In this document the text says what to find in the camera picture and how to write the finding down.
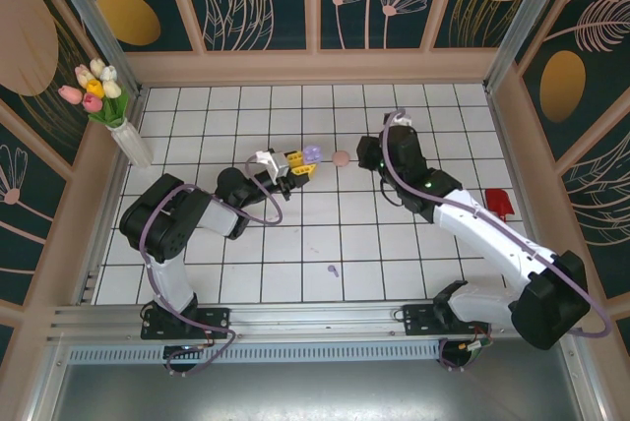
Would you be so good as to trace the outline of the white ribbed vase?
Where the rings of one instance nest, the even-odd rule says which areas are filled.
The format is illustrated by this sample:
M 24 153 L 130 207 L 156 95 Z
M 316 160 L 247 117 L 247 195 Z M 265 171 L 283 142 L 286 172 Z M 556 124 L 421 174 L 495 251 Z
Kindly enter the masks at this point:
M 153 153 L 135 126 L 125 119 L 118 127 L 107 127 L 112 139 L 127 156 L 133 166 L 147 168 L 152 164 Z

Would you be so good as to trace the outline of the artificial tulip bouquet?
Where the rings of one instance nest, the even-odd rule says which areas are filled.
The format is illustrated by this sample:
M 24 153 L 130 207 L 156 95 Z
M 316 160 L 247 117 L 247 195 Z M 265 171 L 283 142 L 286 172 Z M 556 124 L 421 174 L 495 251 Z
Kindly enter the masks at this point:
M 61 98 L 81 106 L 91 121 L 110 130 L 121 127 L 127 121 L 129 95 L 118 84 L 114 66 L 94 58 L 89 65 L 77 66 L 75 77 L 79 87 L 62 86 L 58 89 Z

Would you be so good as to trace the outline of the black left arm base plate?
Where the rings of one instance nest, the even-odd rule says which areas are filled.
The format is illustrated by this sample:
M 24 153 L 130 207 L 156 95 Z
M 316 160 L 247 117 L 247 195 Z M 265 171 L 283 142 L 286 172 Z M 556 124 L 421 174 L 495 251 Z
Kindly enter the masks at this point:
M 183 316 L 204 326 L 226 329 L 229 326 L 227 308 L 187 308 Z M 205 339 L 204 330 L 181 321 L 159 305 L 152 304 L 141 311 L 141 340 Z

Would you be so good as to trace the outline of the aluminium mounting rail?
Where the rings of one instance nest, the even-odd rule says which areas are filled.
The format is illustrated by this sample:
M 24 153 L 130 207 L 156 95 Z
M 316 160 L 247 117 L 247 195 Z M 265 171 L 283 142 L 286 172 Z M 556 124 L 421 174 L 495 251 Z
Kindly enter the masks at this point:
M 243 343 L 385 341 L 405 337 L 400 302 L 233 304 L 229 327 Z M 139 343 L 139 305 L 54 309 L 46 340 L 67 344 Z

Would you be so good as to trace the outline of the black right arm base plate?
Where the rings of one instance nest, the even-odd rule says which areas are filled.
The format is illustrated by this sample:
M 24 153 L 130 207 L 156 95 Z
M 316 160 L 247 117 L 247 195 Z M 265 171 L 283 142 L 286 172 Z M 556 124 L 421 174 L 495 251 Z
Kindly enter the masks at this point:
M 490 324 L 463 322 L 448 308 L 436 309 L 433 304 L 409 304 L 402 307 L 406 335 L 465 335 L 476 331 L 491 333 Z

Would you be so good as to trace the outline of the aluminium corner post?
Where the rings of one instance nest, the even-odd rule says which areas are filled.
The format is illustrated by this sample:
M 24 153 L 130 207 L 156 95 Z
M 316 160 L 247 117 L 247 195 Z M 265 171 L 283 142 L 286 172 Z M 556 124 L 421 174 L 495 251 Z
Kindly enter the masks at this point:
M 100 51 L 117 69 L 118 79 L 133 95 L 139 94 L 139 83 L 127 57 L 113 35 L 95 0 L 71 0 L 92 33 Z
M 523 0 L 521 3 L 483 80 L 484 90 L 488 95 L 495 93 L 500 86 L 547 2 L 548 0 Z

